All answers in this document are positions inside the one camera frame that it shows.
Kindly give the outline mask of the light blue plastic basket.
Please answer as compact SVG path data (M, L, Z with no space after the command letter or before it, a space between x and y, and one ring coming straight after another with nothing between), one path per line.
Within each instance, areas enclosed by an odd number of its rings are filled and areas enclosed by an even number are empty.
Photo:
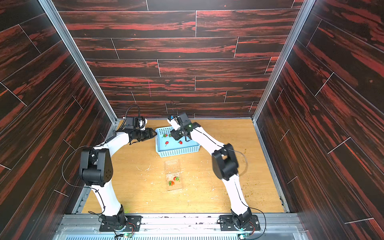
M170 136L171 130L174 130L174 128L162 127L162 128L157 128L155 130L158 134L155 137L156 152L159 154L161 158L196 153L200 150L201 145L193 140L190 140L189 138L187 138L187 141L185 140L184 137L182 137L179 140L175 140L173 137Z

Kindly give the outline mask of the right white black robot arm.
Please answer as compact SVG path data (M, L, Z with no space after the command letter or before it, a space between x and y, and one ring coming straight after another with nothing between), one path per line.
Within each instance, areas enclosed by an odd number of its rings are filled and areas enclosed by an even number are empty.
M233 224L239 230L245 229L253 215L241 189L239 163L233 146L214 139L185 113L169 116L168 123L174 128L171 136L175 140L182 137L193 140L211 154L214 174L224 183L230 199Z

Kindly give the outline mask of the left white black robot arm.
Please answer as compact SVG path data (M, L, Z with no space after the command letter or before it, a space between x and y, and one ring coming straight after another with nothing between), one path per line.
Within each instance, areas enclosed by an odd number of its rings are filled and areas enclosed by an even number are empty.
M133 140L137 143L157 136L155 130L128 129L115 132L104 143L87 147L81 152L80 177L85 185L94 192L102 212L99 214L102 224L121 230L127 224L123 205L118 201L112 185L112 156Z

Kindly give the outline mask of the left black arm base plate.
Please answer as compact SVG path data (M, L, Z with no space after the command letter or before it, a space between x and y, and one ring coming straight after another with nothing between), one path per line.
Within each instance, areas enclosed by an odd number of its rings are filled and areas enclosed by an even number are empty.
M105 216L101 215L100 232L131 232L135 233L140 230L142 216L125 215L120 216Z

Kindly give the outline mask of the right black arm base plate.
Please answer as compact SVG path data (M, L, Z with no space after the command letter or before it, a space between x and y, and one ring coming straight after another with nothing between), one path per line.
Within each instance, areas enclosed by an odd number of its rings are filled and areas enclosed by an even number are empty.
M217 223L221 231L260 231L261 226L257 216L252 215L245 219L233 215L220 215Z

